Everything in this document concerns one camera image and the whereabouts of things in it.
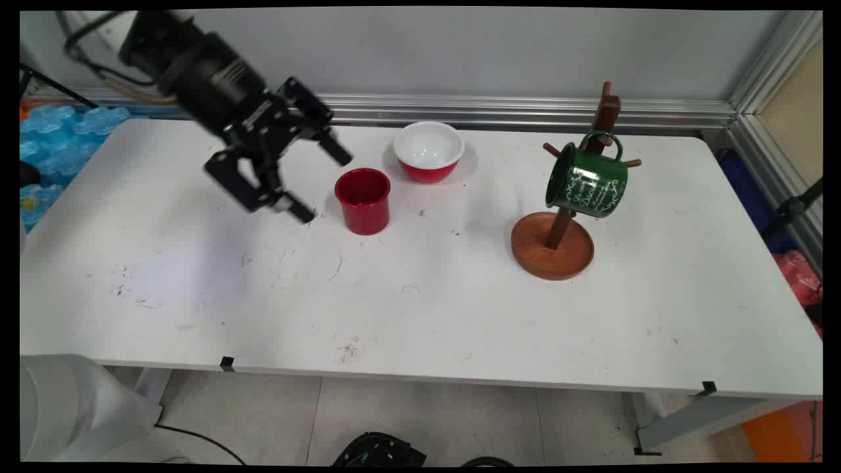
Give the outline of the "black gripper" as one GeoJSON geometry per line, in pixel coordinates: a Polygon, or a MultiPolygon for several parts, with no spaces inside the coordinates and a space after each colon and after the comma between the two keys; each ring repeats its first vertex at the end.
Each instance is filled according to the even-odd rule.
{"type": "Polygon", "coordinates": [[[120,60],[156,81],[159,92],[227,148],[204,171],[247,212],[268,208],[302,224],[315,212],[289,191],[280,158],[298,140],[315,141],[339,166],[352,161],[332,128],[334,112],[297,78],[276,90],[225,40],[174,12],[138,12],[120,60]],[[253,185],[239,170],[252,165],[253,185]]]}

